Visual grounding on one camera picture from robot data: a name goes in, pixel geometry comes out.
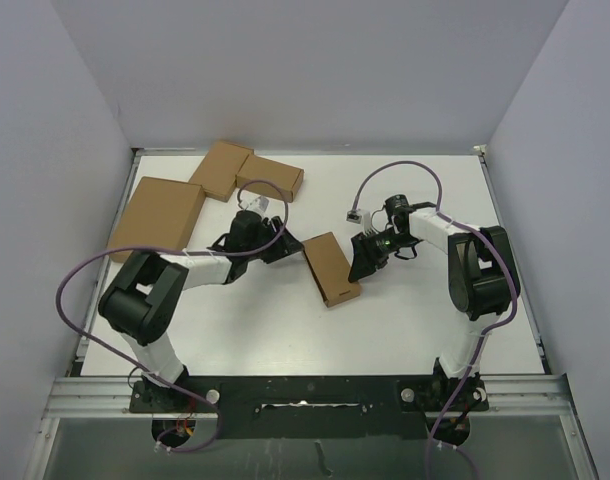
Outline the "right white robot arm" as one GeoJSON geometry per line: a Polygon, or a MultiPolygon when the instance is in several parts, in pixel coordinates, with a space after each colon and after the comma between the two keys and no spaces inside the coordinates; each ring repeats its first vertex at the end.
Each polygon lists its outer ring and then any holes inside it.
{"type": "Polygon", "coordinates": [[[449,297],[465,323],[438,357],[444,375],[432,380],[429,394],[437,406],[452,408],[466,394],[460,378],[479,371],[477,345],[485,343],[485,329],[513,306],[520,293],[507,232],[500,226],[460,224],[439,212],[435,204],[411,204],[402,194],[388,198],[384,210],[387,223],[382,231],[374,229],[369,212],[347,212],[346,219],[362,227],[351,238],[348,281],[356,283],[373,275],[387,265],[390,256],[416,258],[416,246],[422,242],[446,254],[449,297]]]}

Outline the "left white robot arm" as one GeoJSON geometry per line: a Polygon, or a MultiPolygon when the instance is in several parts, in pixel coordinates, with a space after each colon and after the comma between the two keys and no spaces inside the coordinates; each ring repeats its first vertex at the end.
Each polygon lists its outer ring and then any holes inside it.
{"type": "Polygon", "coordinates": [[[280,217],[241,210],[206,255],[130,254],[102,295],[98,313],[132,349],[145,378],[154,384],[154,401],[175,411],[188,398],[188,386],[181,380],[187,369],[167,329],[183,291],[231,284],[252,261],[271,264],[303,249],[280,217]]]}

